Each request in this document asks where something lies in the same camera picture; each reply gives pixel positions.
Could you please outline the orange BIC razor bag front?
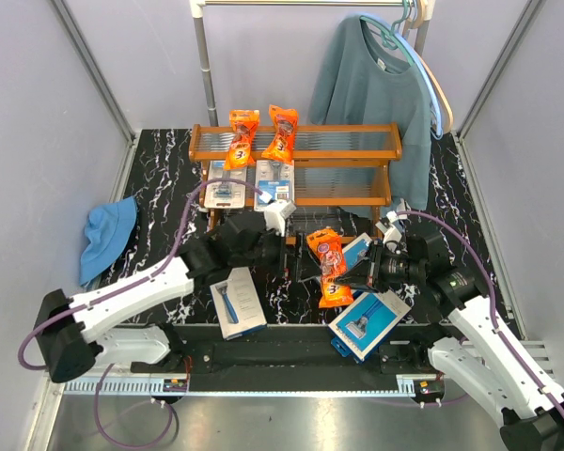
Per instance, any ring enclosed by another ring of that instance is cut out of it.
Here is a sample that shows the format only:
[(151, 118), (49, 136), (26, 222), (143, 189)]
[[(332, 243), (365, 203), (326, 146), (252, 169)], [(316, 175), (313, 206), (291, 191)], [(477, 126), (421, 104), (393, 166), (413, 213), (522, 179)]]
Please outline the orange BIC razor bag front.
[(241, 169), (255, 163), (252, 148), (259, 120), (259, 110), (232, 110), (229, 113), (233, 137), (225, 159), (226, 171)]

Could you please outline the orange bic razor bag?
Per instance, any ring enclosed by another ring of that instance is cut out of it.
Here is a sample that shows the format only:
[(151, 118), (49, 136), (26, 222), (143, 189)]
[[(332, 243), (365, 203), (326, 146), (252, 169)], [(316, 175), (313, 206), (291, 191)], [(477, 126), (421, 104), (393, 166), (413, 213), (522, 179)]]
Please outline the orange bic razor bag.
[(225, 159), (226, 171), (241, 169), (255, 163), (252, 148), (259, 120), (259, 110), (232, 110), (229, 113), (233, 137)]
[(332, 228), (315, 231), (306, 237), (311, 253), (321, 268), (321, 299), (319, 308), (347, 306), (353, 302), (352, 290), (337, 283), (347, 270), (340, 236)]
[(298, 128), (298, 112), (295, 109), (284, 109), (271, 105), (269, 115), (274, 124), (274, 138), (262, 152), (262, 158), (291, 164)]

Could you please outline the white Harry's razor box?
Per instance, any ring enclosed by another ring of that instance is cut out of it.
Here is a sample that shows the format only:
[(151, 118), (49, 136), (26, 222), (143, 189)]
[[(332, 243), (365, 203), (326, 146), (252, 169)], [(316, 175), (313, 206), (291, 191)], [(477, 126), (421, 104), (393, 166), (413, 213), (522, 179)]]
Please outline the white Harry's razor box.
[(227, 280), (211, 285), (210, 289), (224, 340), (251, 334), (267, 326), (248, 268), (232, 269)]

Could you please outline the blue razor box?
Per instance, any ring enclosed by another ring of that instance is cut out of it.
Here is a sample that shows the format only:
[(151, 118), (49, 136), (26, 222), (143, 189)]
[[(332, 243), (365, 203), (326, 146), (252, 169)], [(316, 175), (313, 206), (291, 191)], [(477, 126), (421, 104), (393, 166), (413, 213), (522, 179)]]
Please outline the blue razor box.
[(352, 269), (367, 253), (372, 238), (362, 233), (354, 240), (343, 246), (342, 252), (346, 263), (346, 271)]
[(328, 325), (331, 344), (342, 357), (364, 363), (410, 310), (392, 290), (364, 292)]

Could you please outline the Gillette razor blister pack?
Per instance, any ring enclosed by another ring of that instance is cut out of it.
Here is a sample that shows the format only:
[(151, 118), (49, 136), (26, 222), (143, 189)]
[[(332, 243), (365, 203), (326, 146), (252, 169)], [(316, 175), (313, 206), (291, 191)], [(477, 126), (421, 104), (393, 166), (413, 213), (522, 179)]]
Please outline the Gillette razor blister pack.
[(254, 194), (254, 210), (264, 210), (269, 201), (286, 202), (295, 200), (294, 165), (274, 160), (257, 160), (255, 186), (266, 194), (263, 199)]

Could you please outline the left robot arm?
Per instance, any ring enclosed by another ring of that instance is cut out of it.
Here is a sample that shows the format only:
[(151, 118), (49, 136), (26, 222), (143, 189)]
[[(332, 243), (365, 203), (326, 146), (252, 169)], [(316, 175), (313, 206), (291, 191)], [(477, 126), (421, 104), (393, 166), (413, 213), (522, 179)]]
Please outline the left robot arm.
[(97, 364), (107, 352), (101, 339), (126, 319), (198, 288), (222, 284), (241, 268), (287, 271), (290, 215), (277, 204), (245, 211), (113, 285), (71, 298), (61, 289), (46, 294), (29, 336), (44, 359), (38, 369), (47, 371), (54, 383), (73, 381)]

